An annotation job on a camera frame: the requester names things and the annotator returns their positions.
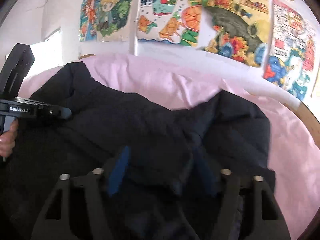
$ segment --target white wall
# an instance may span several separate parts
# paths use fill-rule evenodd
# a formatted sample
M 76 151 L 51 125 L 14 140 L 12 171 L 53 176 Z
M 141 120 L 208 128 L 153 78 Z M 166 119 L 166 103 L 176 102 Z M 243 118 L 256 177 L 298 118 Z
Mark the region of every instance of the white wall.
M 18 0 L 0 28 L 0 70 L 16 43 L 34 44 L 41 38 L 45 0 Z

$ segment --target pink blanket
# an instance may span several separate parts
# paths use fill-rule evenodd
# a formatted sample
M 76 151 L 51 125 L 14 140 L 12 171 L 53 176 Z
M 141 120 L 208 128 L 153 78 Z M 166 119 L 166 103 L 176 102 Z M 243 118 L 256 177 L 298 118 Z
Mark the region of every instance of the pink blanket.
M 281 103 L 257 97 L 211 74 L 151 58 L 108 54 L 82 60 L 101 84 L 136 92 L 169 109 L 190 108 L 224 89 L 259 106 L 271 122 L 268 167 L 276 172 L 275 196 L 296 240 L 320 206 L 320 150 L 304 124 Z M 61 67 L 26 79 L 19 96 L 29 98 Z

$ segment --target pink bedsheet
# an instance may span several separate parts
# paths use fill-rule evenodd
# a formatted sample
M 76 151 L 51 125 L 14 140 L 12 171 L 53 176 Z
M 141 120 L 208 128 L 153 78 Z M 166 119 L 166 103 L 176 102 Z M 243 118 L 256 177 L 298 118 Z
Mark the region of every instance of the pink bedsheet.
M 296 240 L 320 206 L 320 150 L 304 124 L 281 103 L 257 97 L 211 74 L 151 58 L 108 54 L 82 60 L 101 84 L 136 92 L 169 109 L 190 108 L 224 89 L 259 106 L 271 122 L 268 167 L 276 172 L 275 196 Z M 29 98 L 61 67 L 26 79 L 19 96 Z

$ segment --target human hand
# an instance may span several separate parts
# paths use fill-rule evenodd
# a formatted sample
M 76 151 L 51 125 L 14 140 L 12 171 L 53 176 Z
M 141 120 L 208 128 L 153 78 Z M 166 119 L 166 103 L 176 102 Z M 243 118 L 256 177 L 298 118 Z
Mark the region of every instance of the human hand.
M 0 156 L 9 157 L 12 149 L 16 145 L 15 139 L 18 134 L 18 119 L 14 120 L 10 125 L 10 130 L 0 135 Z

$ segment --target metal screw head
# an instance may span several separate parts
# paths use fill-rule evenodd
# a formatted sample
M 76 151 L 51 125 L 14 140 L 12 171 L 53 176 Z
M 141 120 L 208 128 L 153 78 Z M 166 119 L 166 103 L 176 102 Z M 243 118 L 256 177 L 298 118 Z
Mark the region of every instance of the metal screw head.
M 263 181 L 263 177 L 259 176 L 259 175 L 258 176 L 254 176 L 253 179 L 256 180 L 256 181 L 260 181 L 260 182 Z
M 92 171 L 94 175 L 99 175 L 103 173 L 103 168 L 96 168 Z
M 70 178 L 70 174 L 61 174 L 60 177 L 59 177 L 61 180 L 67 180 Z
M 229 170 L 229 169 L 222 169 L 220 172 L 223 175 L 231 175 L 231 170 Z

